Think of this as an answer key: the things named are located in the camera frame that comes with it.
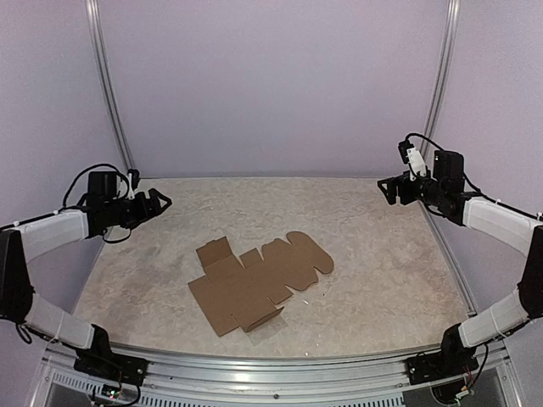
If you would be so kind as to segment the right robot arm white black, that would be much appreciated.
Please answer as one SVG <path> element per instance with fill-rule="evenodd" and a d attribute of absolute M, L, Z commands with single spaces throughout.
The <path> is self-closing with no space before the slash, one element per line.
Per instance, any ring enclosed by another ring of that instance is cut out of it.
<path fill-rule="evenodd" d="M 509 337 L 541 318 L 542 218 L 482 192 L 465 174 L 460 153 L 438 148 L 434 165 L 428 167 L 410 142 L 402 142 L 399 150 L 406 171 L 378 182 L 387 202 L 419 202 L 452 225 L 480 234 L 483 246 L 472 253 L 482 271 L 472 270 L 470 276 L 498 278 L 505 276 L 508 266 L 513 268 L 513 275 L 506 279 L 509 288 L 492 282 L 499 293 L 488 295 L 474 317 L 445 331 L 434 369 L 441 376 L 452 376 L 478 346 Z M 494 274 L 493 266 L 498 269 Z"/>

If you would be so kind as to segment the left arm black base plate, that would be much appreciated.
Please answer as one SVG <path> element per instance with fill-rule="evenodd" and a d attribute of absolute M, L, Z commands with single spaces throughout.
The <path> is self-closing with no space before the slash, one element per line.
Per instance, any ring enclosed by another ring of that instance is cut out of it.
<path fill-rule="evenodd" d="M 78 349 L 74 369 L 112 382 L 142 386 L 148 365 L 143 358 L 115 353 L 100 356 L 89 349 Z"/>

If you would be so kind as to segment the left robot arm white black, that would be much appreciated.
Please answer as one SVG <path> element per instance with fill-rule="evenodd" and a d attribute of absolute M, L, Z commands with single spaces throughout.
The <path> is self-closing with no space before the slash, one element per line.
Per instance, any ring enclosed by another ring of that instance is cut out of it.
<path fill-rule="evenodd" d="M 71 200 L 81 179 L 86 190 Z M 131 235 L 172 205 L 164 193 L 141 190 L 138 184 L 138 170 L 95 164 L 75 177 L 59 209 L 1 229 L 2 319 L 13 322 L 26 341 L 36 334 L 74 349 L 102 377 L 119 368 L 108 334 L 75 317 L 66 305 L 74 302 L 74 289 L 90 272 L 88 249 L 122 243 L 110 236 L 113 230 Z"/>

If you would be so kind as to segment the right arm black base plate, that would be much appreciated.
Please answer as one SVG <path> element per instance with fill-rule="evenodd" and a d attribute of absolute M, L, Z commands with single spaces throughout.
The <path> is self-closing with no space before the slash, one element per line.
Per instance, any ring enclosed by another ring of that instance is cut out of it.
<path fill-rule="evenodd" d="M 409 383 L 411 385 L 438 381 L 452 376 L 458 376 L 466 370 L 476 371 L 479 363 L 474 356 L 446 364 L 440 352 L 431 354 L 419 353 L 405 361 Z"/>

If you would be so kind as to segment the brown cardboard box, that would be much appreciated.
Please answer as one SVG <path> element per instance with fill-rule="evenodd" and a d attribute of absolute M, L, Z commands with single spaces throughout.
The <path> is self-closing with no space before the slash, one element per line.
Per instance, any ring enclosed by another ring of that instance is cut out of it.
<path fill-rule="evenodd" d="M 283 311 L 282 303 L 330 274 L 332 257 L 309 235 L 290 231 L 235 255 L 226 237 L 196 250 L 204 275 L 188 287 L 215 334 L 250 332 Z"/>

